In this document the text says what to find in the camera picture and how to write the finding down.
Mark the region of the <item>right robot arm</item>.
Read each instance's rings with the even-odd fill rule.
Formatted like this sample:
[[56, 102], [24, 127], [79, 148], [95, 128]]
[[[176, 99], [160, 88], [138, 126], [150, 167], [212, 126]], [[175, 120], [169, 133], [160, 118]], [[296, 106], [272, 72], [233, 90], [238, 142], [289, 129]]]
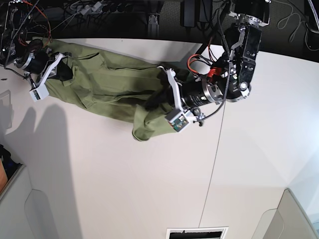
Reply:
[[54, 3], [41, 0], [0, 2], [0, 65], [38, 83], [58, 52], [50, 48], [52, 28], [47, 14]]

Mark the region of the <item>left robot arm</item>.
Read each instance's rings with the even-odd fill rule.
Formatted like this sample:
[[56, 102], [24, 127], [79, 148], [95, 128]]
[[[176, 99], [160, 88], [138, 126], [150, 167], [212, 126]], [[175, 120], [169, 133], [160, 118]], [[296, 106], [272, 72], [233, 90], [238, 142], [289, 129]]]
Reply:
[[236, 102], [251, 91], [263, 26], [270, 20], [268, 0], [228, 0], [217, 12], [211, 37], [219, 34], [224, 52], [216, 60], [199, 52], [187, 67], [194, 78], [177, 81], [178, 99], [187, 111], [207, 104]]

